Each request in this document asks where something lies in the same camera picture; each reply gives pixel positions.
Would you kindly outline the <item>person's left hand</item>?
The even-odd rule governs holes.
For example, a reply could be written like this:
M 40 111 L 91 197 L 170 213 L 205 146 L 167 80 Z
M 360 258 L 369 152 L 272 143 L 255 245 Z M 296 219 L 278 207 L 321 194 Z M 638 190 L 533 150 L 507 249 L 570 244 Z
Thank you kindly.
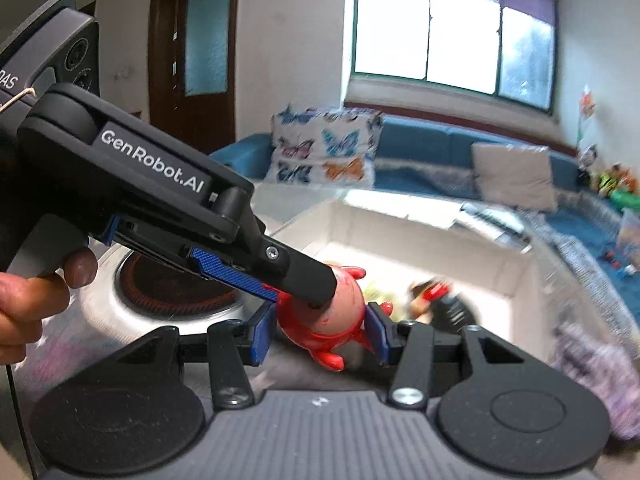
M 42 321 L 63 312 L 70 303 L 70 290 L 89 285 L 98 273 L 98 260 L 89 248 L 69 256 L 63 275 L 21 278 L 1 274 L 1 364 L 22 362 L 26 347 L 42 336 Z

